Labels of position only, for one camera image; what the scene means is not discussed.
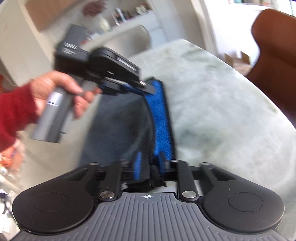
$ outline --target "gray ribbed plate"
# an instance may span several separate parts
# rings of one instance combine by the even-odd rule
[[[101,203],[81,226],[55,236],[21,231],[13,241],[287,241],[271,230],[258,235],[224,231],[209,222],[198,206],[177,200],[173,193],[123,193]]]

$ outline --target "hand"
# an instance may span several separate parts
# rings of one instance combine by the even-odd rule
[[[31,82],[31,92],[36,104],[36,114],[41,115],[46,106],[46,100],[56,86],[63,87],[72,94],[82,94],[83,89],[78,86],[77,82],[65,73],[51,71],[39,76]],[[87,110],[89,103],[93,102],[95,94],[101,93],[101,89],[95,88],[92,92],[88,91],[81,96],[74,97],[74,116],[80,118]]]

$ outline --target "blue cloth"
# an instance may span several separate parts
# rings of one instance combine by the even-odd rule
[[[160,172],[163,172],[164,163],[161,158],[158,158],[159,152],[164,152],[167,160],[171,160],[173,157],[170,125],[167,115],[168,110],[166,107],[164,90],[161,82],[154,80],[151,85],[155,87],[156,92],[154,95],[146,94],[145,98],[151,110],[155,125],[154,157],[159,159]]]

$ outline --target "red sweater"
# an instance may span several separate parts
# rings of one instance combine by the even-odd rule
[[[16,132],[37,120],[30,84],[0,94],[0,152],[13,145]]]

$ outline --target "cardboard box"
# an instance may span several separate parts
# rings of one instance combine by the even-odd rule
[[[244,52],[241,52],[241,55],[242,58],[232,58],[228,54],[225,54],[225,63],[230,65],[242,75],[246,76],[252,69],[250,57]]]
[[[28,0],[26,8],[38,31],[53,23],[66,9],[81,0]]]

